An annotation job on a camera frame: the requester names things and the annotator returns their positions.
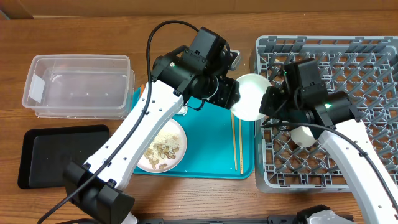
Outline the wooden chopstick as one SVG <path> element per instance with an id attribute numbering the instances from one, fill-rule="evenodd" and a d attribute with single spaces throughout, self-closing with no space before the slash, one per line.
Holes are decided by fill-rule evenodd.
<path id="1" fill-rule="evenodd" d="M 238 171 L 237 153 L 236 153 L 236 131 L 234 114 L 231 112 L 231 127 L 232 127 L 232 138 L 233 138 L 233 154 L 234 154 L 234 167 L 235 171 Z"/>
<path id="2" fill-rule="evenodd" d="M 239 161 L 240 161 L 240 174 L 243 174 L 243 137 L 242 137 L 242 122 L 238 120 L 239 125 Z"/>

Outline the white bowl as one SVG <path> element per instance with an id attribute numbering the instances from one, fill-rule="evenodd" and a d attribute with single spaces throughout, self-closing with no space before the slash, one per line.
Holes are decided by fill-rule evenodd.
<path id="1" fill-rule="evenodd" d="M 263 95 L 272 86 L 270 81 L 255 73 L 248 73 L 236 80 L 239 83 L 239 101 L 231 107 L 231 112 L 240 120 L 257 121 L 265 117 L 260 106 Z"/>

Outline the white cup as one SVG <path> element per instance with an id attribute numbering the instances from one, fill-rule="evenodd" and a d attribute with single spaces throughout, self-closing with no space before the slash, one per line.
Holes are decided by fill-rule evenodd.
<path id="1" fill-rule="evenodd" d="M 311 147 L 316 143 L 316 140 L 308 127 L 299 126 L 289 131 L 289 134 L 293 142 L 300 147 Z"/>

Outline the orange carrot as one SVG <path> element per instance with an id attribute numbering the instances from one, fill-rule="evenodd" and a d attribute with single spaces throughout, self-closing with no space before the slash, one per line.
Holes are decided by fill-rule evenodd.
<path id="1" fill-rule="evenodd" d="M 141 86 L 140 86 L 140 95 L 142 96 L 142 94 L 143 94 L 143 92 L 144 92 L 144 89 L 145 89 L 145 85 L 144 84 L 142 84 Z"/>

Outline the pink plate with food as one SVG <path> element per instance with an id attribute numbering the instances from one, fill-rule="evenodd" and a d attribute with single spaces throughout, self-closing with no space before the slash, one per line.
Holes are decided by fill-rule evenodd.
<path id="1" fill-rule="evenodd" d="M 171 119 L 150 143 L 137 166 L 153 174 L 167 172 L 182 161 L 186 151 L 185 131 L 179 123 Z"/>

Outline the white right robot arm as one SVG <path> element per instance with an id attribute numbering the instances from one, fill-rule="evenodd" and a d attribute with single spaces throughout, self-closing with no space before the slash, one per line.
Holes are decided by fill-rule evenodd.
<path id="1" fill-rule="evenodd" d="M 281 86 L 270 86 L 259 111 L 273 127 L 289 126 L 297 145 L 317 140 L 332 157 L 368 223 L 397 223 L 397 186 L 371 144 L 356 105 L 343 91 L 329 94 L 317 62 L 283 66 Z"/>

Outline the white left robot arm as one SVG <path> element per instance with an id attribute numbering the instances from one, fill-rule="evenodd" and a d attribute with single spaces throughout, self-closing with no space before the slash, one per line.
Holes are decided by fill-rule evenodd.
<path id="1" fill-rule="evenodd" d="M 142 98 L 108 141 L 83 164 L 63 172 L 67 200 L 98 223 L 132 223 L 134 198 L 123 190 L 163 126 L 194 97 L 229 109 L 239 100 L 238 83 L 226 76 L 239 53 L 202 27 L 182 45 L 149 65 Z"/>

